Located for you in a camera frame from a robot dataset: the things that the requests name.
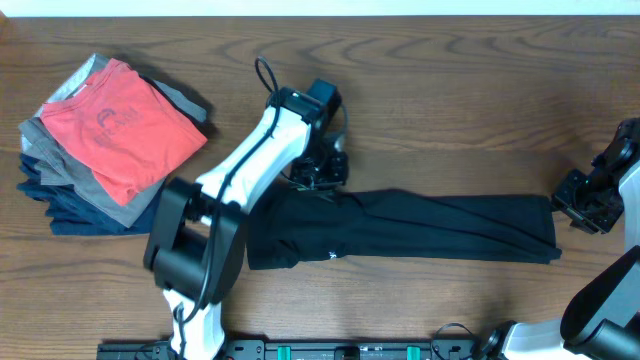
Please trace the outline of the black t-shirt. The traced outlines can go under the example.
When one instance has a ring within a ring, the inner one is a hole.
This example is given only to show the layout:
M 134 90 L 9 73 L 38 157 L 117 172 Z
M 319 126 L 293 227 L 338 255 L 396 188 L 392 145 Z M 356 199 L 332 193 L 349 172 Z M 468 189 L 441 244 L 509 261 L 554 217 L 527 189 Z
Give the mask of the black t-shirt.
M 550 201 L 540 195 L 319 195 L 275 187 L 253 208 L 249 230 L 253 270 L 345 256 L 548 264 L 562 255 Z

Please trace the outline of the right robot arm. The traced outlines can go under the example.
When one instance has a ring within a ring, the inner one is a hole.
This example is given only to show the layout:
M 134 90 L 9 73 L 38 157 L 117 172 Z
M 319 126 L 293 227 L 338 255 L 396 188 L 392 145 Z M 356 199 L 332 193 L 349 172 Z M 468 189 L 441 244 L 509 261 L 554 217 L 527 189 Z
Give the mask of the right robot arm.
M 624 222 L 623 255 L 580 290 L 559 319 L 509 322 L 496 329 L 480 353 L 502 360 L 639 359 L 639 121 L 622 121 L 611 143 L 591 162 L 572 170 L 552 204 L 573 227 L 589 234 Z

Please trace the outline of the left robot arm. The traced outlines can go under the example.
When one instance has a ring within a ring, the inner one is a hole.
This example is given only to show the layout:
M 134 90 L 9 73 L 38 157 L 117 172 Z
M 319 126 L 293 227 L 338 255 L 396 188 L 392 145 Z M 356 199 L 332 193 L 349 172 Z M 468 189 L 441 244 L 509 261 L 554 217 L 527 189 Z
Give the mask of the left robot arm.
M 161 192 L 143 264 L 168 302 L 174 333 L 142 347 L 142 359 L 213 359 L 225 343 L 221 302 L 236 282 L 248 216 L 277 176 L 297 190 L 346 183 L 344 133 L 328 127 L 342 107 L 337 87 L 315 80 L 301 92 L 274 88 L 257 127 L 193 183 L 173 179 Z

